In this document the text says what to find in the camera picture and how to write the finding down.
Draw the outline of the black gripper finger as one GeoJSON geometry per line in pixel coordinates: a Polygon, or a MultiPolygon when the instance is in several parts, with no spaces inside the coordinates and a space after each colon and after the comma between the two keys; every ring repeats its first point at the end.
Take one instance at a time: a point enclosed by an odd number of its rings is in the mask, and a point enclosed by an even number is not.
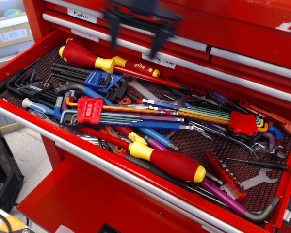
{"type": "Polygon", "coordinates": [[[119,33],[121,19],[119,17],[111,17],[109,20],[111,30],[111,47],[116,50],[116,40],[119,33]]]}
{"type": "Polygon", "coordinates": [[[155,56],[165,40],[172,37],[172,29],[168,25],[161,25],[154,31],[155,37],[152,43],[150,56],[155,56]]]}

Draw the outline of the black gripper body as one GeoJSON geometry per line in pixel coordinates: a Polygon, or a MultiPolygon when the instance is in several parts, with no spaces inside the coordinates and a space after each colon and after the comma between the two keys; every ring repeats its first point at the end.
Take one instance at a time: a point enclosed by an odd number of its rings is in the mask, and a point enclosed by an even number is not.
{"type": "Polygon", "coordinates": [[[152,33],[173,33],[173,24],[182,19],[157,0],[108,0],[103,17],[115,31],[120,25],[127,25],[152,33]]]}

